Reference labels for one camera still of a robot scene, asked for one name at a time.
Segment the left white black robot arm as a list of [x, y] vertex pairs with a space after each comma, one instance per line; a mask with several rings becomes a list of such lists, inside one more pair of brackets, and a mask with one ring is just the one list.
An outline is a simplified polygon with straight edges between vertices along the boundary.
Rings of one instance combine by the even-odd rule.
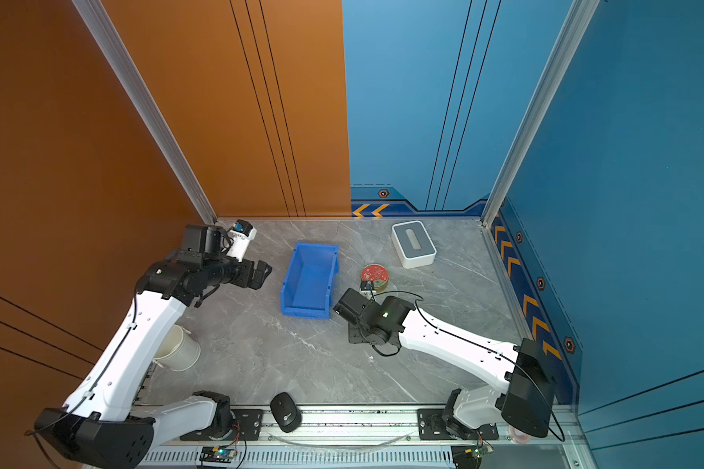
[[260, 289], [272, 268], [222, 256], [160, 261], [137, 281], [129, 311], [92, 371], [60, 408], [47, 408], [27, 436], [71, 461], [134, 468], [151, 449], [199, 432], [222, 440], [237, 431], [228, 396], [201, 391], [165, 406], [135, 408], [154, 356], [186, 309], [221, 285]]

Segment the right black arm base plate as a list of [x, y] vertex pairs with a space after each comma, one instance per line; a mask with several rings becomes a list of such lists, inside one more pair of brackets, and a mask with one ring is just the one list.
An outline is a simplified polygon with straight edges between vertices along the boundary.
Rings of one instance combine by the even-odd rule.
[[496, 424], [485, 424], [477, 429], [471, 429], [453, 417], [446, 417], [443, 408], [420, 408], [417, 410], [417, 418], [418, 436], [422, 441], [497, 441], [499, 439]]

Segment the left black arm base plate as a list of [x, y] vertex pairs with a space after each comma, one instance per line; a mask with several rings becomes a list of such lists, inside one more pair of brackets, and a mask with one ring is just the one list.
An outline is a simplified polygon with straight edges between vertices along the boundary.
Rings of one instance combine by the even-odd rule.
[[229, 423], [224, 428], [207, 428], [187, 433], [179, 438], [183, 442], [226, 442], [259, 440], [264, 410], [238, 408], [232, 410]]

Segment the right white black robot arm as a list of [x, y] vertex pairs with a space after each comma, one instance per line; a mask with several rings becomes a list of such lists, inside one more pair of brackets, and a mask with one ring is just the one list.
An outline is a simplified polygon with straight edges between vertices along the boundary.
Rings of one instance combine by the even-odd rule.
[[504, 422], [535, 438], [565, 439], [553, 411], [555, 377], [542, 347], [525, 338], [497, 341], [428, 314], [416, 293], [395, 290], [380, 297], [347, 289], [334, 312], [348, 323], [352, 342], [379, 353], [384, 345], [424, 353], [483, 382], [475, 390], [454, 390], [438, 419], [452, 438], [475, 440], [485, 425]]

